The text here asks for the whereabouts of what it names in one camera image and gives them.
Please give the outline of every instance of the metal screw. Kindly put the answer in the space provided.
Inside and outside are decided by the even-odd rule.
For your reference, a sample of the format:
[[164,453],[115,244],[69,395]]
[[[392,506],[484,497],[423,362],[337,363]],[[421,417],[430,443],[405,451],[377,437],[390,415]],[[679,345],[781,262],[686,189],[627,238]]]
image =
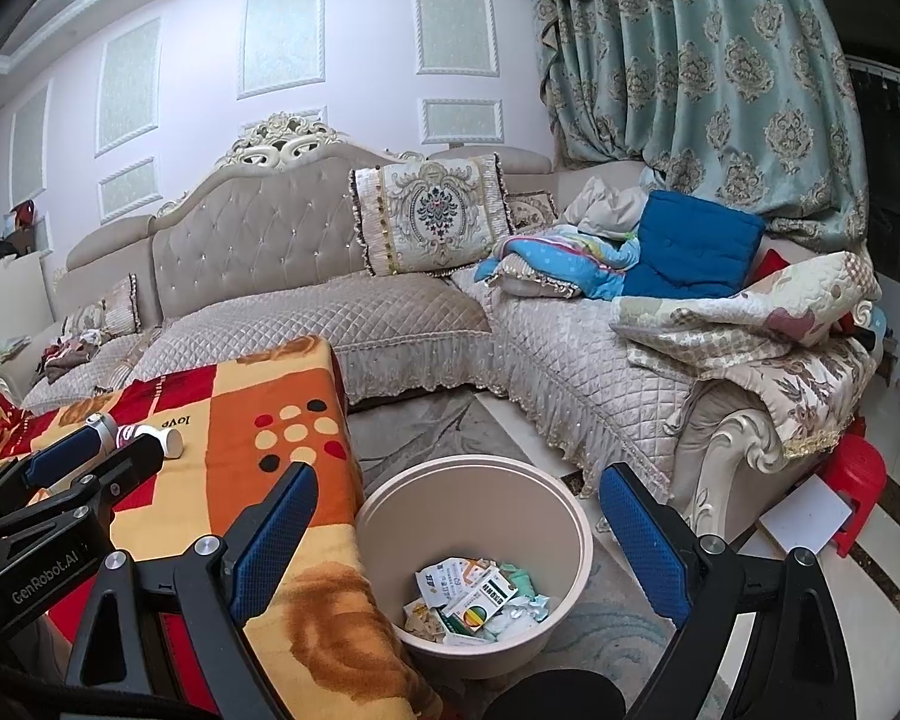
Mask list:
[[700,548],[707,555],[720,555],[727,549],[727,543],[720,536],[708,533],[708,535],[700,537]]
[[817,562],[816,556],[806,547],[797,547],[794,549],[794,560],[796,560],[800,565],[813,565]]
[[103,565],[113,571],[120,568],[125,562],[127,562],[127,555],[118,550],[117,552],[111,552],[107,555],[106,560],[103,561]]
[[216,536],[198,538],[197,543],[194,544],[194,551],[197,552],[197,555],[213,555],[218,549],[220,549],[220,540]]

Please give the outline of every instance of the gray carpet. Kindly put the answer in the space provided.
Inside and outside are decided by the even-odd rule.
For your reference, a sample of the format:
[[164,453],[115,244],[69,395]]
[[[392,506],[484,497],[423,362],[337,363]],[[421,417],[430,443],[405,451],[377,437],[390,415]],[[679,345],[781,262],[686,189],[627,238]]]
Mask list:
[[[479,453],[527,461],[527,457],[470,389],[436,392],[351,415],[347,424],[362,458],[367,492],[423,461]],[[490,701],[525,676],[552,668],[585,668],[613,680],[634,702],[653,673],[674,628],[656,616],[634,579],[594,539],[593,570],[581,600],[554,630],[540,655],[506,677],[485,682],[426,674],[466,720],[479,720]],[[701,711],[717,720],[730,693],[718,677]],[[567,699],[573,716],[573,698]]]

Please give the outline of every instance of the sofa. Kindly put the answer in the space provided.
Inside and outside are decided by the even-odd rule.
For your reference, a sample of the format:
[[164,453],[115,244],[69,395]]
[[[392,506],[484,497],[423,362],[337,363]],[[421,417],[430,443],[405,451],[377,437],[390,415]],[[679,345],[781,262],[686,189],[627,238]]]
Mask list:
[[[487,151],[499,154],[508,191],[549,191],[558,211],[591,175],[626,188],[644,167],[554,171],[546,157],[502,146],[431,157]],[[175,207],[113,221],[70,252],[55,285],[58,312],[134,274],[141,332],[106,343],[53,386],[34,386],[40,352],[59,333],[52,325],[0,365],[0,391],[41,413],[96,394],[120,367],[130,384],[316,333],[335,349],[351,403],[489,389],[517,402],[583,470],[584,496],[607,464],[626,461],[697,533],[734,538],[807,473],[816,456],[785,457],[764,404],[730,382],[696,398],[674,431],[690,385],[629,365],[602,301],[508,299],[474,283],[472,269],[444,279],[368,275],[350,171],[422,158],[271,117]]]

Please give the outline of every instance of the red dot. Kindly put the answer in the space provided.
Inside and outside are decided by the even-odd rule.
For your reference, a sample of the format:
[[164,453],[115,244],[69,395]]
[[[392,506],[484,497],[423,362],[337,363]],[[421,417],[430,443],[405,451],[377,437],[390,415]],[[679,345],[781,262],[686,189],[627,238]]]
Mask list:
[[346,450],[343,448],[341,442],[327,442],[323,445],[323,451],[328,455],[333,455],[335,458],[346,460]]

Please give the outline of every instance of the light blue blanket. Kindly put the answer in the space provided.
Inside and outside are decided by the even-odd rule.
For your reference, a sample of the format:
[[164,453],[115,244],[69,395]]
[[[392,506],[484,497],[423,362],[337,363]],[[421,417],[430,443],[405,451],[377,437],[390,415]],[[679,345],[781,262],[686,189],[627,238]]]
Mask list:
[[577,285],[587,298],[612,300],[624,287],[624,273],[640,259],[636,237],[619,248],[571,224],[558,224],[534,235],[513,235],[496,245],[477,266],[474,281],[489,278],[508,254],[518,254],[539,274]]

